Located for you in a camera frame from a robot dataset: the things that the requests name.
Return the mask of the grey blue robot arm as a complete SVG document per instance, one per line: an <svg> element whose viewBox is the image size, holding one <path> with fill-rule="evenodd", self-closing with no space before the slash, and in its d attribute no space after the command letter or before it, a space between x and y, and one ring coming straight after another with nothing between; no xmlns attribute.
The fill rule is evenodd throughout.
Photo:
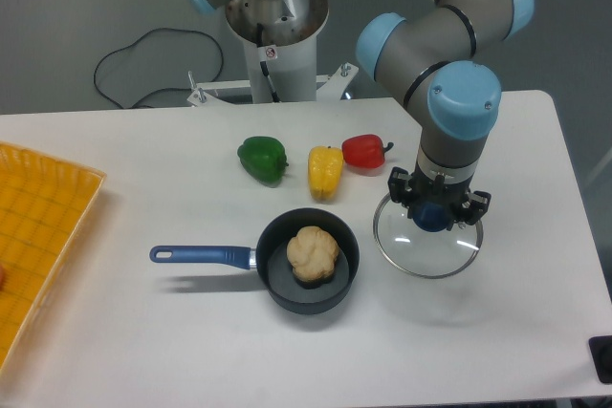
<svg viewBox="0 0 612 408"><path fill-rule="evenodd" d="M315 97L317 34L327 0L189 0L200 13L223 10L244 46L256 102ZM395 13L374 18L361 32L356 57L421 126L412 172L394 169L394 203L422 230L438 232L486 214L491 197L470 182L496 123L500 83L475 54L531 20L535 0L433 0L416 22Z"/></svg>

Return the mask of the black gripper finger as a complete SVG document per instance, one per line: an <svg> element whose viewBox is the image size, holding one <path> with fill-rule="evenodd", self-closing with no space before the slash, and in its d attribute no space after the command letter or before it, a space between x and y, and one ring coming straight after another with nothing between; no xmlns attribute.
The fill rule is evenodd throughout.
<svg viewBox="0 0 612 408"><path fill-rule="evenodd" d="M451 205L453 221L456 224L476 225L488 212L491 200L492 194L489 192L468 190Z"/></svg>
<svg viewBox="0 0 612 408"><path fill-rule="evenodd" d="M400 204L406 210L407 219L412 218L411 207L414 202L411 180L412 174L398 166L391 169L387 180L390 200L395 204Z"/></svg>

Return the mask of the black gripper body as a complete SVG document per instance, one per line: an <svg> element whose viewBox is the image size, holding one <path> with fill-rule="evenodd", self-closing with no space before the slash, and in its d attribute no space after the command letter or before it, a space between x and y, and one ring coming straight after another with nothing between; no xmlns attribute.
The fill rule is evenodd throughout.
<svg viewBox="0 0 612 408"><path fill-rule="evenodd" d="M460 208L468 201L473 165L463 168L444 168L434 164L422 169L416 164L408 180L411 209L425 204L436 204L444 208Z"/></svg>

